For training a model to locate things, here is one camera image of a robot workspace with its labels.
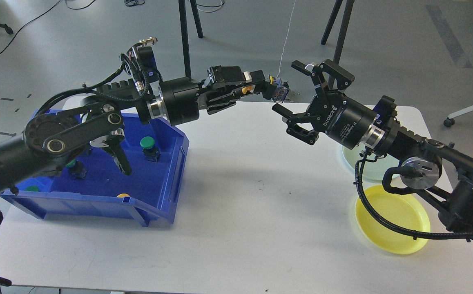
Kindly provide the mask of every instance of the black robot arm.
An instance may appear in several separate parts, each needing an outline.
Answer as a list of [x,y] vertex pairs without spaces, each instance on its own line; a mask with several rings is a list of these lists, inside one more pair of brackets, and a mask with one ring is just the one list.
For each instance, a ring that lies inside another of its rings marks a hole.
[[[121,110],[135,107],[142,124],[164,117],[171,125],[179,125],[198,119],[199,110],[214,114],[246,95],[262,94],[268,100],[283,102],[289,92],[286,82],[272,76],[266,79],[261,71],[242,72],[239,67],[209,67],[208,78],[200,82],[189,78],[163,80],[150,46],[155,43],[155,38],[149,38],[133,45],[120,55],[119,69],[102,82],[54,95],[27,123],[22,136],[1,142],[0,192],[10,188],[17,194],[16,184],[25,179],[59,175],[89,146],[103,149],[124,174],[130,175],[132,170],[120,147],[124,140]],[[129,80],[111,82],[124,71]],[[152,82],[159,82],[157,94]],[[50,110],[78,94],[91,95],[80,107]],[[11,282],[0,277],[0,285]]]
[[[309,65],[295,61],[292,67],[311,77],[316,94],[307,110],[299,114],[279,104],[273,106],[272,109],[284,117],[287,133],[310,145],[317,141],[320,132],[349,149],[361,143],[366,146],[362,166],[369,153],[395,157],[399,166],[388,169],[384,175],[384,189],[401,195],[417,193],[438,210],[440,221],[453,233],[422,233],[398,228],[380,219],[372,207],[367,207],[361,195],[363,189],[359,189],[362,202],[375,219],[389,229],[414,238],[473,239],[473,158],[453,149],[454,144],[444,145],[401,126],[395,118],[395,101],[390,97],[383,96],[372,110],[347,97],[343,91],[354,81],[354,76],[331,60]],[[338,89],[328,87],[324,73],[336,78]],[[313,129],[306,130],[299,123],[311,123]],[[442,159],[452,162],[457,169],[459,182],[452,192],[435,186],[442,174]],[[395,174],[401,176],[407,188],[391,186]],[[361,187],[361,177],[355,184]]]

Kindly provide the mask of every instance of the green bottle cap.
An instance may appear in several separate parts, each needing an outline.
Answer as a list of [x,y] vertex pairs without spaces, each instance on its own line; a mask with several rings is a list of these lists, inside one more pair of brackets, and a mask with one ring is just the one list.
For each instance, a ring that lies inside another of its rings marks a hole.
[[24,189],[25,191],[29,191],[29,192],[40,192],[40,189],[39,187],[37,186],[29,186],[27,187],[26,189]]
[[74,159],[74,160],[70,161],[68,164],[66,164],[66,167],[68,167],[68,169],[69,169],[70,167],[74,167],[75,164],[76,164],[76,159]]
[[140,140],[140,147],[143,149],[151,149],[155,145],[155,139],[150,136],[145,136]]

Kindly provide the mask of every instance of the yellow plate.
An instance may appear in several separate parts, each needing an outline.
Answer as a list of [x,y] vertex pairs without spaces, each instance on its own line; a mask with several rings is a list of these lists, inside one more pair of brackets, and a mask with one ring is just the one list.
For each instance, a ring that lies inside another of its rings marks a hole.
[[[390,194],[381,185],[373,186],[365,193],[369,203],[386,220],[416,231],[431,231],[427,212],[412,195]],[[385,251],[410,254],[420,250],[427,243],[427,239],[413,240],[411,236],[393,232],[382,226],[367,212],[360,199],[356,201],[355,214],[356,221],[365,236]]]
[[[341,152],[344,155],[345,160],[353,168],[353,170],[355,168],[356,162],[361,159],[359,153],[363,150],[365,150],[365,147],[362,144],[354,147],[352,150],[349,150],[346,147],[342,147]],[[374,159],[375,155],[371,154],[367,158]],[[377,160],[376,162],[366,162],[366,165],[364,167],[364,178],[367,180],[381,182],[384,178],[384,174],[386,173],[387,169],[398,165],[398,160],[393,156],[389,155],[386,158]]]

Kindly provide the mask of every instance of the blue plastic bin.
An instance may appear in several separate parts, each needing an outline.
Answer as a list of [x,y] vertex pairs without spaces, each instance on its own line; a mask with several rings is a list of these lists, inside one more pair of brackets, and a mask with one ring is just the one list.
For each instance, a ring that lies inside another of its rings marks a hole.
[[[38,219],[72,214],[134,219],[143,227],[158,218],[173,223],[189,140],[164,119],[142,125],[137,115],[123,117],[126,139],[121,146],[131,175],[124,175],[106,152],[93,148],[89,156],[77,158],[87,169],[84,179],[75,179],[64,169],[59,177],[25,180],[17,185],[17,196],[7,190],[1,197]],[[144,136],[155,139],[161,151],[158,162],[145,159],[140,147]],[[29,186],[37,186],[39,192],[25,191]],[[130,197],[117,197],[122,193]]]

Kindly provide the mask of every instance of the floor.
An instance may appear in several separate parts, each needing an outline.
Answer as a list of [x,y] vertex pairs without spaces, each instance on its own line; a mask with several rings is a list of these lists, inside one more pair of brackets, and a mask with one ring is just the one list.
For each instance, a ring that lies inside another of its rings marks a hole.
[[[17,32],[56,2],[0,0],[0,22]],[[68,0],[67,5],[83,7],[89,2]],[[220,11],[201,13],[204,39],[196,38],[186,3],[192,77],[205,78],[207,67],[213,65],[262,69],[289,81],[290,100],[309,102],[312,84],[291,69],[290,62],[332,58],[341,17],[323,46],[320,39],[334,1],[298,1],[294,9],[293,3],[226,0]],[[55,93],[80,87],[83,82],[97,82],[115,71],[118,54],[149,36],[158,38],[153,48],[164,79],[184,76],[176,1],[151,0],[136,7],[126,7],[120,1],[96,1],[79,11],[70,10],[61,1],[26,26],[0,55],[0,141],[20,134],[33,110]],[[12,37],[0,29],[0,51]],[[414,106],[421,110],[433,138],[455,142],[459,151],[473,156],[473,112],[457,118],[452,128],[442,125],[447,115],[473,104],[473,0],[358,1],[340,65],[356,76],[347,89],[349,97],[375,104],[388,95],[399,105]],[[447,165],[446,170],[455,183],[454,168]],[[7,210],[1,199],[0,208]],[[29,290],[12,287],[6,293]],[[57,289],[31,291],[55,292]]]

